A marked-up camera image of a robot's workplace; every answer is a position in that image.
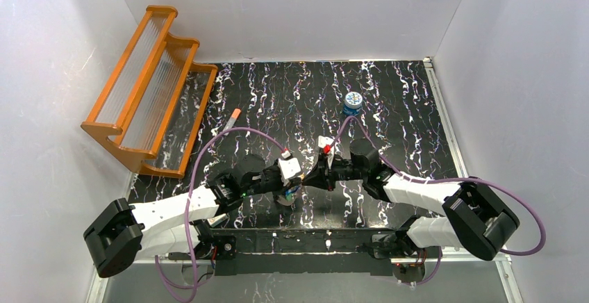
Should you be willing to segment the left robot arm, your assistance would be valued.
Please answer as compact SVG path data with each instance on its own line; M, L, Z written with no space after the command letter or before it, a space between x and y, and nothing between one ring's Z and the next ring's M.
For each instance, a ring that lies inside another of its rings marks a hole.
M97 274L109 278L136 259L189 252L198 243L191 222L227 214L246 196L285 196L300 184L301 175L301 165L291 154L281 154L272 165L259 155L246 155L191 193L136 204L124 198L112 201L84 231L83 239Z

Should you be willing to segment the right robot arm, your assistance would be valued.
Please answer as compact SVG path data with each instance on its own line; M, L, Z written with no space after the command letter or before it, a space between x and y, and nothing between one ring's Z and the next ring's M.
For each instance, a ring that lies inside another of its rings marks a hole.
M390 242L401 253L457 247L491 261L520 226L516 214L483 183L434 183L404 174L386 164L366 138L354 140L349 152L345 159L333 154L330 145L320 147L303 185L333 190L339 181L361 181L363 190L377 200L437 213L435 218L414 215L396 229Z

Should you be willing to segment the white metal keyring plate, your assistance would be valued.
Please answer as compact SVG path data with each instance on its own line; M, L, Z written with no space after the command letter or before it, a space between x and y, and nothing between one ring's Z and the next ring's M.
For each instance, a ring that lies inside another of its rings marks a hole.
M291 188L283 195L275 195L274 201L282 206L292 206L295 200L300 196L299 186Z

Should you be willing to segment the blue tagged key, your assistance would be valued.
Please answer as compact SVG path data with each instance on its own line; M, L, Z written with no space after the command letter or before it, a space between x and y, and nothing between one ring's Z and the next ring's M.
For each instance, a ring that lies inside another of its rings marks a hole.
M288 200L293 199L295 197L295 195L296 195L296 192L297 192L297 189L296 188L289 189L287 191L287 193L285 194L285 198L288 199Z

